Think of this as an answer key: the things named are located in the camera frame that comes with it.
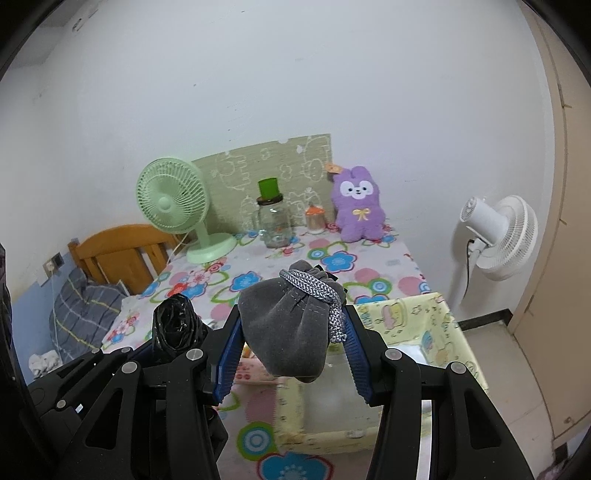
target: yellow ribbon bow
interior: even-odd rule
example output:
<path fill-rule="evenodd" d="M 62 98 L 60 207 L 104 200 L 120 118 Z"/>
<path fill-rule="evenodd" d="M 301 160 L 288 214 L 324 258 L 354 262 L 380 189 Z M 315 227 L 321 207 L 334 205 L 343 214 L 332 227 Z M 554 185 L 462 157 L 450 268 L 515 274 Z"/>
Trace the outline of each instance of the yellow ribbon bow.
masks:
<path fill-rule="evenodd" d="M 363 210 L 359 210 L 359 209 L 355 209 L 353 210 L 353 215 L 357 215 L 357 220 L 367 220 L 367 215 L 369 215 L 371 213 L 371 210 L 369 210 L 368 208 L 364 208 Z"/>

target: stuffed toy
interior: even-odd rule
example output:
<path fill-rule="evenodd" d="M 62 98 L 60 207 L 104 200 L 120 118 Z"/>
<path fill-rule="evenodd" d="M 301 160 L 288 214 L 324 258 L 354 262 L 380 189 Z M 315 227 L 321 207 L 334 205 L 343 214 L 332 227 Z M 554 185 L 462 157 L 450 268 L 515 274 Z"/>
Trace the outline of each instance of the stuffed toy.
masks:
<path fill-rule="evenodd" d="M 337 209 L 336 224 L 343 242 L 380 240 L 386 214 L 379 205 L 379 188 L 365 167 L 343 168 L 333 178 L 330 195 Z"/>

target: door frame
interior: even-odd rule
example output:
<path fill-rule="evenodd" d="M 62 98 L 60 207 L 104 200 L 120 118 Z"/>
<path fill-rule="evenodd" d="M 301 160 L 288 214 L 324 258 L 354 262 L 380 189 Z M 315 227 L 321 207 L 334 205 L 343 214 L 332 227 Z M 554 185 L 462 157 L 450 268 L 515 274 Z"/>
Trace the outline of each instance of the door frame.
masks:
<path fill-rule="evenodd" d="M 566 188 L 566 168 L 568 161 L 567 151 L 567 131 L 566 131 L 566 117 L 564 113 L 564 99 L 560 81 L 558 78 L 558 71 L 553 59 L 553 54 L 550 47 L 551 39 L 548 35 L 552 34 L 550 27 L 543 24 L 542 20 L 534 11 L 532 11 L 526 4 L 520 3 L 522 12 L 527 20 L 530 30 L 534 36 L 534 40 L 540 51 L 546 78 L 548 80 L 548 88 L 550 89 L 550 100 L 552 104 L 552 114 L 554 119 L 554 180 L 552 184 L 552 194 L 550 198 L 550 208 L 548 210 L 548 219 L 546 221 L 546 228 L 542 234 L 540 242 L 540 250 L 535 260 L 534 268 L 530 275 L 530 279 L 521 296 L 521 300 L 517 308 L 513 312 L 513 317 L 509 322 L 508 328 L 511 333 L 515 333 L 523 315 L 527 311 L 531 300 L 534 297 L 535 290 L 540 282 L 550 252 L 554 246 L 554 240 L 558 231 L 558 223 L 560 222 L 560 214 L 562 212 L 562 205 L 564 201 L 564 190 Z"/>

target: pillow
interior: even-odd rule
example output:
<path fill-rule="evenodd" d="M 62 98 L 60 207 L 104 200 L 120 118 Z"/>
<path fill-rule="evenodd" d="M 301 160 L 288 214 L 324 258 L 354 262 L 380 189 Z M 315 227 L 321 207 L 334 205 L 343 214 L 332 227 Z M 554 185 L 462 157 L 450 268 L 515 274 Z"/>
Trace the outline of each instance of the pillow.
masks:
<path fill-rule="evenodd" d="M 64 363 L 93 348 L 121 311 L 124 293 L 116 285 L 99 285 L 88 280 L 81 268 L 72 270 L 54 302 L 49 316 L 51 341 Z"/>

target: white cloth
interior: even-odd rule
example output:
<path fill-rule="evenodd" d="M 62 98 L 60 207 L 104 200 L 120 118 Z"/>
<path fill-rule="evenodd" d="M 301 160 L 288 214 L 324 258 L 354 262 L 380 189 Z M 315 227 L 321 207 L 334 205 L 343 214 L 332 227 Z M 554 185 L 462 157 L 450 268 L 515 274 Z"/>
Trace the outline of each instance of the white cloth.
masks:
<path fill-rule="evenodd" d="M 29 357 L 29 370 L 33 372 L 33 378 L 40 378 L 61 366 L 61 358 L 55 350 L 50 350 L 43 355 L 32 354 Z"/>

